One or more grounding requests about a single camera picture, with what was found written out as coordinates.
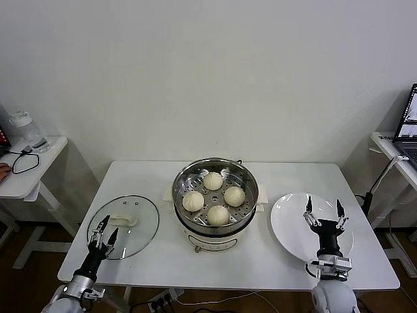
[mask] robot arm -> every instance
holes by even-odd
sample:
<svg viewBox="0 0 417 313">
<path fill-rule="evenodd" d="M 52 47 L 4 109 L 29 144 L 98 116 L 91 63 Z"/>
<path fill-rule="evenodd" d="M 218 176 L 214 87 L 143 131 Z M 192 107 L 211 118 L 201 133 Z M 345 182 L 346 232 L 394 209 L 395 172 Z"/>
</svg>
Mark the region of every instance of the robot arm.
<svg viewBox="0 0 417 313">
<path fill-rule="evenodd" d="M 351 259 L 344 258 L 338 245 L 338 236 L 345 229 L 349 219 L 339 200 L 337 203 L 339 220 L 317 219 L 313 214 L 311 197 L 308 199 L 304 218 L 310 229 L 319 236 L 320 249 L 317 251 L 318 260 L 306 264 L 306 271 L 320 281 L 312 290 L 313 302 L 318 313 L 359 313 L 356 297 L 346 285 L 352 269 Z M 315 267 L 312 273 L 309 267 Z"/>
<path fill-rule="evenodd" d="M 42 313 L 79 313 L 88 312 L 93 301 L 104 297 L 105 289 L 93 288 L 97 280 L 97 271 L 103 260 L 113 251 L 117 239 L 118 228 L 111 234 L 108 243 L 103 243 L 104 230 L 108 224 L 110 215 L 101 221 L 93 230 L 88 245 L 89 253 L 85 257 L 81 267 L 74 272 L 72 280 L 65 286 L 60 286 L 53 295 L 50 303 L 45 306 Z M 90 302 L 89 307 L 84 307 L 84 300 Z M 123 312 L 128 312 L 123 305 L 119 307 Z"/>
</svg>

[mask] laptop screen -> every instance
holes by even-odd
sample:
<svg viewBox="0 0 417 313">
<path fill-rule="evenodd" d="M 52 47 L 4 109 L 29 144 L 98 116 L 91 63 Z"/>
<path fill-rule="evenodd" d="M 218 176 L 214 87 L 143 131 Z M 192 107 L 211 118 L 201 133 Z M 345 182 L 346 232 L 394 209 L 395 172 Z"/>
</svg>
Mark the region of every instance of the laptop screen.
<svg viewBox="0 0 417 313">
<path fill-rule="evenodd" d="M 410 97 L 394 136 L 395 142 L 417 142 L 417 83 L 412 86 Z"/>
</svg>

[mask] person's hand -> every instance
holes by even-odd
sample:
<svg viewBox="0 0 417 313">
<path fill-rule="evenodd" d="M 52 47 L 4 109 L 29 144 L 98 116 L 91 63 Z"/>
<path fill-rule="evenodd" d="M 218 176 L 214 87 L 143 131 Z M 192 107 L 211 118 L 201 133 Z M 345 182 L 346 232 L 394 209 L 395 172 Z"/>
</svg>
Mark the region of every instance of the person's hand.
<svg viewBox="0 0 417 313">
<path fill-rule="evenodd" d="M 11 170 L 7 163 L 0 163 L 0 183 L 7 177 Z"/>
</svg>

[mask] laptop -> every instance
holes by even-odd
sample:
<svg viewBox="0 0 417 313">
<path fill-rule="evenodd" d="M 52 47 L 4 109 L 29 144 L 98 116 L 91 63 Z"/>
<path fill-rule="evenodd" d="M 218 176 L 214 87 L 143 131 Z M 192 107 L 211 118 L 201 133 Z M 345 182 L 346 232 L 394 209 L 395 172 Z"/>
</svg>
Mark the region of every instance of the laptop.
<svg viewBox="0 0 417 313">
<path fill-rule="evenodd" d="M 403 116 L 395 133 L 393 144 L 402 155 L 410 158 L 410 163 L 417 170 L 417 83 L 410 92 Z"/>
</svg>

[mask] white table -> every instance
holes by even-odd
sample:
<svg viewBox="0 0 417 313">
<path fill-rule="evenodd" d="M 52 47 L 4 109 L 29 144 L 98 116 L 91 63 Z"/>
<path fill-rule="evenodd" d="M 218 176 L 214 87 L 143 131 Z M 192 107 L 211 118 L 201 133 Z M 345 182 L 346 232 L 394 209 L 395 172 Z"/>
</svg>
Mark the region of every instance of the white table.
<svg viewBox="0 0 417 313">
<path fill-rule="evenodd" d="M 354 290 L 392 290 L 399 281 L 339 168 L 334 164 L 244 163 L 266 186 L 269 204 L 256 213 L 245 238 L 230 250 L 196 254 L 182 232 L 172 203 L 162 201 L 166 186 L 188 162 L 115 161 L 111 164 L 77 233 L 58 279 L 68 282 L 87 255 L 87 228 L 108 201 L 137 194 L 160 212 L 152 242 L 125 260 L 103 261 L 98 284 L 233 290 L 310 290 L 317 281 L 291 256 L 270 229 L 272 204 L 290 192 L 311 192 L 336 202 L 350 217 L 355 244 L 349 285 Z"/>
<path fill-rule="evenodd" d="M 42 176 L 64 149 L 68 140 L 66 137 L 47 137 L 51 148 L 39 155 L 39 166 L 33 170 L 21 174 L 10 174 L 0 184 L 0 199 L 23 199 L 24 201 L 35 201 L 40 193 L 50 204 L 46 208 L 48 212 L 67 230 L 70 235 L 75 236 L 79 226 L 63 217 L 65 208 L 58 202 L 53 194 L 46 188 L 41 181 Z M 27 143 L 22 138 L 11 138 L 12 147 L 10 151 L 20 152 Z M 6 154 L 0 158 L 0 162 L 5 162 L 12 166 L 18 155 Z M 17 170 L 24 170 L 36 164 L 34 156 L 23 156 L 18 161 Z M 45 227 L 36 227 L 32 236 L 29 238 L 22 252 L 13 265 L 14 269 L 21 269 L 25 265 L 32 251 L 47 252 L 67 252 L 70 243 L 47 243 L 38 241 Z"/>
<path fill-rule="evenodd" d="M 373 142 L 378 148 L 391 159 L 400 155 L 400 152 L 393 145 L 393 132 L 374 132 L 371 136 Z M 407 161 L 398 162 L 396 165 L 398 171 L 408 181 L 408 185 L 400 190 L 400 193 L 388 203 L 381 203 L 372 209 L 368 214 L 368 220 L 372 228 L 377 227 L 399 203 L 407 204 L 417 199 L 417 171 Z M 385 253 L 390 259 L 399 259 L 405 268 L 407 274 L 412 278 L 417 278 L 417 268 L 413 264 L 410 257 L 405 253 L 405 250 L 397 237 L 389 233 L 386 234 L 387 240 L 393 248 L 386 249 Z M 417 241 L 417 231 L 409 236 L 411 241 Z"/>
</svg>

